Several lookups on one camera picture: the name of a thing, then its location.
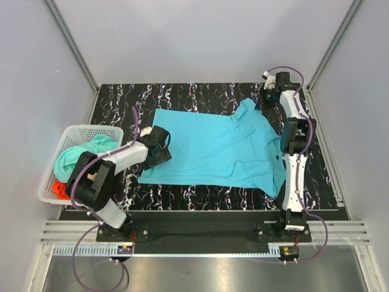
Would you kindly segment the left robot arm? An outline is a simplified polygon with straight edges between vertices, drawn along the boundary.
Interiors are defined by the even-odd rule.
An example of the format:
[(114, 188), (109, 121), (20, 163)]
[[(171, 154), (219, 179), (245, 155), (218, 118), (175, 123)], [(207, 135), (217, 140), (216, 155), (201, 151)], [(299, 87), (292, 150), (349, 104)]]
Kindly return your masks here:
[(115, 176), (133, 165), (149, 170), (171, 159), (171, 134), (158, 126), (145, 129), (140, 137), (103, 154), (83, 152), (67, 181), (65, 192), (75, 207), (83, 207), (99, 221), (120, 229), (129, 216), (113, 201)]

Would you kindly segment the bright blue t shirt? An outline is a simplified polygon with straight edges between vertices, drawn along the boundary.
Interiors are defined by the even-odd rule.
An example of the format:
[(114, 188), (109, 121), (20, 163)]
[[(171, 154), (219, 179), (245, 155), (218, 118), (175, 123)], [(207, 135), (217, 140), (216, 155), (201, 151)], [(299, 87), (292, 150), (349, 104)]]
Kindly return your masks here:
[(244, 99), (230, 116), (157, 109), (153, 124), (171, 134), (172, 158), (143, 170), (141, 184), (224, 186), (279, 195), (286, 179), (280, 137)]

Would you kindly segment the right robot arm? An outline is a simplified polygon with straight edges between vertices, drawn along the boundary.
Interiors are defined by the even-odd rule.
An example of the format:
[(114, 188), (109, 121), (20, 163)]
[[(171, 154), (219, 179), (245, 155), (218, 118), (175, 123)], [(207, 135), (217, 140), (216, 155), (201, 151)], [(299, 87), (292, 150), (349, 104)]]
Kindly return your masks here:
[[(276, 69), (281, 72), (271, 74)], [(312, 241), (303, 202), (305, 170), (311, 144), (314, 140), (316, 120), (311, 119), (300, 101), (302, 85), (291, 82), (290, 73), (284, 67), (264, 71), (264, 83), (260, 89), (257, 110), (265, 110), (280, 104), (286, 115), (281, 135), (280, 149), (286, 166), (284, 199), (279, 219), (274, 224), (259, 227), (261, 242), (288, 242), (295, 245)]]

